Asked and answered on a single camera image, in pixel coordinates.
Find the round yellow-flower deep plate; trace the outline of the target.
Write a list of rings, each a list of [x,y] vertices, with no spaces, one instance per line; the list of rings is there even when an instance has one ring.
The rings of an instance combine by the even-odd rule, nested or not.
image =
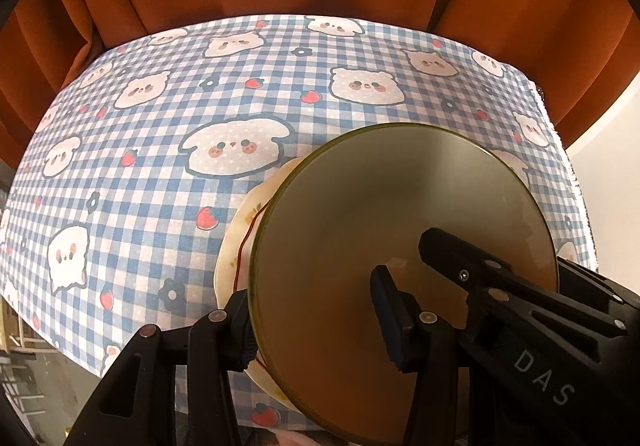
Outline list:
[[[250,219],[256,211],[268,204],[284,180],[302,161],[303,158],[296,158],[286,162],[277,169],[277,172],[272,177],[250,190],[238,210],[236,210],[231,223],[224,233],[224,240],[222,240],[214,269],[214,291],[217,305],[220,308],[226,307],[234,293],[232,284],[236,256],[238,255],[240,241],[246,233]]]

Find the floral bowl front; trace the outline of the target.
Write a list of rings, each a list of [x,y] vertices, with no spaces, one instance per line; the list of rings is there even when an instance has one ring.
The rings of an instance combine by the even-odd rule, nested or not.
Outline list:
[[[259,224],[248,274],[259,353],[294,406],[346,440],[399,444],[416,384],[387,355],[370,297],[376,266],[424,310],[465,324],[465,291],[420,258],[432,227],[558,286],[552,237],[525,183],[434,126],[380,124],[331,140],[296,166]]]

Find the small red-pattern white plate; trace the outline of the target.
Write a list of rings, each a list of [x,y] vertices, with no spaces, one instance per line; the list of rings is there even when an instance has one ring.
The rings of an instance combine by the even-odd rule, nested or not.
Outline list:
[[[250,258],[252,257],[254,241],[266,207],[267,206],[263,206],[260,210],[254,213],[254,216],[248,223],[246,233],[240,241],[232,284],[234,292],[246,290],[248,288],[248,281],[250,280]],[[286,396],[281,390],[280,386],[277,385],[277,382],[270,376],[266,363],[260,352],[256,353],[255,359],[252,360],[246,368],[246,373],[264,392],[277,400],[280,404],[292,411],[297,410],[293,403],[288,399],[288,396]]]

